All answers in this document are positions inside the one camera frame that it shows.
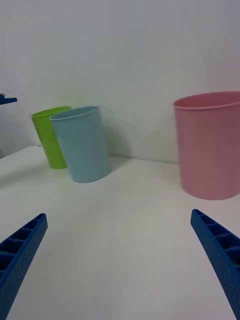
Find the table surface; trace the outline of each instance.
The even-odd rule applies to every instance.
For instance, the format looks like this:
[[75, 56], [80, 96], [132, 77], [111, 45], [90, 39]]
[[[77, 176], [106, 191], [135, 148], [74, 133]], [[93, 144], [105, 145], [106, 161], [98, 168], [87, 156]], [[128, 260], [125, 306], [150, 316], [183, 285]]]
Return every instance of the table surface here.
[[112, 158], [73, 182], [41, 147], [0, 160], [0, 241], [46, 213], [48, 230], [8, 320], [233, 320], [190, 225], [198, 208], [240, 236], [240, 195], [185, 193], [176, 164]]

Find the green cup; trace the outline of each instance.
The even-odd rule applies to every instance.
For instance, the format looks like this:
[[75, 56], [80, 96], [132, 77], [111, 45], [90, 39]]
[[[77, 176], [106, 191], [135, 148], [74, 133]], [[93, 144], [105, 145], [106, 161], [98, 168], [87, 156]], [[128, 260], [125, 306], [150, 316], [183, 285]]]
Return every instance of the green cup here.
[[59, 112], [70, 109], [70, 106], [59, 106], [57, 108], [34, 113], [31, 116], [49, 165], [53, 169], [63, 169], [66, 168], [67, 165], [54, 132], [53, 125], [49, 118], [55, 114], [58, 114]]

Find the pink cup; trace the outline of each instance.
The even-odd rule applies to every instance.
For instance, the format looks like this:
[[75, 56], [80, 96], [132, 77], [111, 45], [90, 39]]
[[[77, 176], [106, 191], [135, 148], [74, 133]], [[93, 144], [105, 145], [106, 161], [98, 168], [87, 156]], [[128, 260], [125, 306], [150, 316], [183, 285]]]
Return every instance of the pink cup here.
[[227, 199], [240, 191], [240, 92], [188, 96], [173, 104], [182, 188]]

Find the white wall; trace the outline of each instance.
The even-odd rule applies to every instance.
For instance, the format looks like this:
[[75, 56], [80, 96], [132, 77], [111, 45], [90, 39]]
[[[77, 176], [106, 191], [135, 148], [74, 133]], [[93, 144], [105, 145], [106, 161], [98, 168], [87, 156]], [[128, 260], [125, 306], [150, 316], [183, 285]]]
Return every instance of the white wall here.
[[172, 101], [240, 88], [239, 0], [2, 0], [0, 153], [31, 114], [99, 105], [111, 153], [177, 161]]

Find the light blue cup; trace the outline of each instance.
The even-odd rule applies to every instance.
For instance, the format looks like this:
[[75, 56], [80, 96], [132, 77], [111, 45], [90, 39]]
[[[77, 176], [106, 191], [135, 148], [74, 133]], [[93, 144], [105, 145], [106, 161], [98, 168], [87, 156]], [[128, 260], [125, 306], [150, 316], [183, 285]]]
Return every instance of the light blue cup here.
[[50, 118], [72, 180], [88, 183], [111, 171], [100, 108], [85, 106]]

